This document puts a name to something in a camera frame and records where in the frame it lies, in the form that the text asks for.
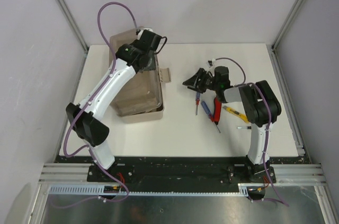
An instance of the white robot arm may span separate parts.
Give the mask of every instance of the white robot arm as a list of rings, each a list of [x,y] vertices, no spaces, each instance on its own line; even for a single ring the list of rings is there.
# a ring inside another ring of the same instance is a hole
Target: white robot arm
[[[229,88],[224,91],[225,100],[227,103],[231,102],[243,102],[240,95],[240,87]],[[272,131],[273,123],[269,126],[269,135]],[[253,163],[253,165],[263,164],[263,152],[266,140],[267,123],[262,126],[258,126],[255,123],[251,123],[251,145],[247,154],[247,158]],[[265,151],[265,160],[270,159],[269,153]]]
[[[163,37],[143,29],[138,40],[122,45],[116,53],[116,64],[113,62],[97,86],[78,105],[69,103],[66,107],[69,122],[85,106],[84,112],[75,122],[73,130],[90,147],[98,163],[108,169],[115,161],[106,138],[109,128],[102,124],[104,113],[122,87],[139,71],[154,70],[156,50]]]
[[[252,124],[251,146],[246,156],[246,163],[250,174],[254,175],[264,171],[263,154],[265,154],[265,163],[267,167],[269,166],[269,154],[265,150],[269,142],[269,138],[266,140],[266,130],[269,136],[273,124],[281,114],[281,106],[267,81],[257,82],[255,86],[243,84],[233,87],[228,76],[228,68],[224,66],[216,67],[214,76],[211,72],[200,68],[194,76],[183,82],[183,85],[199,93],[204,93],[207,89],[215,91],[221,103],[242,102],[247,119]],[[269,106],[271,120],[258,89]]]

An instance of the white wall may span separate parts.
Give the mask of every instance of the white wall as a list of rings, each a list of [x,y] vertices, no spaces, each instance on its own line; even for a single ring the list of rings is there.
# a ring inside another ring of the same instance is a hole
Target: white wall
[[[140,25],[167,35],[170,43],[270,44],[295,0],[66,0],[89,44],[103,43],[96,15],[110,1],[130,6]],[[107,8],[102,21],[108,36],[133,27],[122,8]]]
[[[278,48],[314,162],[321,163],[339,209],[339,0],[306,0]]]
[[[0,223],[17,224],[56,149],[83,53],[54,0],[0,3]]]

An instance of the white tabletop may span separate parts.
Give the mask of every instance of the white tabletop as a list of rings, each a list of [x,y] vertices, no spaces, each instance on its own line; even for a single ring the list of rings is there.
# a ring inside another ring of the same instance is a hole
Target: white tabletop
[[[181,156],[181,157],[238,157],[249,150],[251,131],[239,130],[246,126],[238,117],[222,110],[218,133],[201,106],[195,116],[195,92],[182,82],[193,76],[208,59],[229,57],[240,63],[246,72],[247,82],[267,80],[282,106],[282,113],[274,124],[269,144],[272,157],[298,156],[295,141],[288,122],[282,97],[273,72],[265,44],[167,44],[158,55],[160,68],[170,68],[172,82],[163,85],[164,117],[161,120],[125,124],[109,107],[102,122],[110,128],[107,138],[112,152],[117,156]],[[229,68],[231,84],[243,80],[242,72],[229,61],[217,65]],[[79,88],[75,97],[77,104],[98,83],[109,66],[109,49],[105,45],[90,47]],[[213,112],[215,93],[201,95]],[[241,103],[229,103],[244,113]],[[68,142],[71,153],[83,145],[75,132]],[[78,155],[88,156],[88,150]]]

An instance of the small tool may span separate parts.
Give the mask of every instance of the small tool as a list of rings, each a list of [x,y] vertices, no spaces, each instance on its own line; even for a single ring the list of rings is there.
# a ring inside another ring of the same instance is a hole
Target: small tool
[[[231,114],[233,114],[233,115],[239,117],[239,118],[242,119],[244,122],[249,123],[249,121],[248,121],[246,115],[241,114],[241,113],[239,113],[238,111],[235,111],[234,109],[232,109],[232,108],[230,108],[230,107],[228,107],[228,106],[223,106],[222,108],[225,109],[227,112],[229,112],[229,113],[231,113]]]
[[[195,95],[195,115],[198,115],[198,106],[199,106],[199,102],[200,102],[200,93],[197,92],[197,94]]]
[[[218,100],[217,97],[214,98],[213,102],[214,102],[213,119],[214,119],[214,123],[218,125],[220,121],[220,114],[221,114],[221,102]]]
[[[212,115],[210,109],[208,108],[206,102],[202,101],[201,105],[202,105],[202,108],[204,109],[205,113],[208,115],[208,118],[214,123],[213,115]],[[214,123],[214,125],[217,127],[217,130],[219,131],[219,133],[221,133],[221,131],[219,130],[218,126],[215,123]]]
[[[251,130],[251,126],[244,126],[244,127],[237,127],[237,129],[245,129],[245,130]]]

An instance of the metal floor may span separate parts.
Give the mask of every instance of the metal floor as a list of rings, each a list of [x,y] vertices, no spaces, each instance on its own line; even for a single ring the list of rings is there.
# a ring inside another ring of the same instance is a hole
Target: metal floor
[[[277,188],[290,207],[272,203],[251,203],[245,197],[131,196],[119,203],[90,200],[69,209],[55,209],[47,203],[44,222],[123,224],[221,224],[221,223],[325,223],[314,187]],[[50,195],[55,205],[69,205],[87,196]],[[266,198],[275,197],[271,188]]]

